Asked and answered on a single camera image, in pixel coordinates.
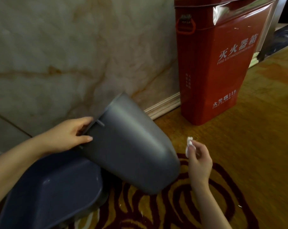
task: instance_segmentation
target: patterned carpet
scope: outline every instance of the patterned carpet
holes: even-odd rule
[[[108,201],[69,228],[201,228],[187,136],[210,150],[211,191],[233,228],[288,228],[288,47],[251,68],[237,105],[208,123],[191,125],[179,108],[155,122],[178,153],[178,179],[155,196],[114,180]]]

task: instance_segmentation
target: fire extinguisher box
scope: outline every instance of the fire extinguisher box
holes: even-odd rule
[[[236,104],[275,0],[175,0],[182,115],[201,125]]]

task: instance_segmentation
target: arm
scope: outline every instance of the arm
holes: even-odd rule
[[[192,141],[192,144],[195,148],[188,147],[188,173],[199,205],[203,228],[232,229],[209,188],[209,177],[213,166],[209,151],[205,145],[197,141]]]
[[[39,158],[48,153],[69,150],[92,140],[78,136],[91,117],[67,120],[49,131],[31,138],[0,156],[0,201],[13,188],[22,174]]]

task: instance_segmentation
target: hand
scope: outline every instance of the hand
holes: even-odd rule
[[[188,147],[188,176],[194,191],[209,188],[209,177],[211,174],[213,161],[207,147],[195,140],[191,141],[195,146]]]
[[[59,153],[79,144],[92,141],[91,136],[80,135],[93,120],[93,117],[66,120],[36,138],[45,152]]]

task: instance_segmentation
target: box handle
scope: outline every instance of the box handle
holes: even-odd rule
[[[180,22],[180,19],[178,19],[178,21],[176,22],[176,32],[177,34],[184,34],[184,35],[192,35],[193,33],[195,33],[195,30],[196,30],[196,23],[194,22],[194,20],[191,18],[191,23],[192,23],[192,26],[193,26],[193,29],[192,31],[180,31],[178,30],[178,24]]]

